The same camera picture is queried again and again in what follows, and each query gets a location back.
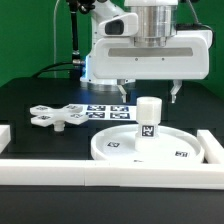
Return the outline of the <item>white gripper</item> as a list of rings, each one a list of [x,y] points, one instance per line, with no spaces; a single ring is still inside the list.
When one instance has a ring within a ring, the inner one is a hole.
[[[208,75],[212,36],[210,30],[178,31],[164,47],[136,47],[131,37],[102,38],[89,55],[89,73],[104,80],[174,80],[170,93],[175,102],[181,80]],[[117,87],[127,102],[125,88]]]

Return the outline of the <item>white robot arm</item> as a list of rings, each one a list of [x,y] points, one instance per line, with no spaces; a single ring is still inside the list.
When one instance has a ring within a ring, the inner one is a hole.
[[[179,0],[125,0],[128,12],[110,0],[96,0],[92,48],[81,85],[98,91],[123,91],[137,80],[171,80],[175,96],[184,80],[209,73],[211,28],[178,24]]]

